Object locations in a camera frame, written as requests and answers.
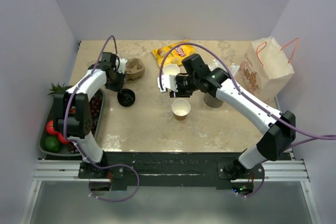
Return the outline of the brown paper cup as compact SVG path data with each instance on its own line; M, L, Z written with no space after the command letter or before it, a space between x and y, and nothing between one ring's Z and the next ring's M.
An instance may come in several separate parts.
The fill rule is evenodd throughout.
M168 75L173 75L177 76L181 72L180 68L176 64L167 64L166 66L163 67L162 74L168 74Z
M171 106L173 116L175 119L181 121L185 120L191 111L190 103L185 99L177 99Z

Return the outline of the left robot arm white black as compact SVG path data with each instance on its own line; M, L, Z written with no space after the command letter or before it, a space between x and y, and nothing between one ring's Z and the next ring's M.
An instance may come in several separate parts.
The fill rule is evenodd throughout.
M117 54L103 52L77 84L54 94L54 129L79 151L82 156L80 168L85 175L103 178L109 171L106 155L91 131L90 100L102 86L120 91L127 63L127 59L119 58Z

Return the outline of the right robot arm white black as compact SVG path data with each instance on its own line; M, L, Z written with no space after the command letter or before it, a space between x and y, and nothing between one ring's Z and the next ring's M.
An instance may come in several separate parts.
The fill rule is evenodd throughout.
M168 91L172 98L189 98L201 91L223 101L247 118L263 134L253 147L243 151L224 173L231 180L246 178L253 168L264 161L276 161L295 140L292 127L295 115L274 109L240 87L228 71L222 68L211 70L200 55L193 54L182 61L185 73L164 74L158 78L161 91Z

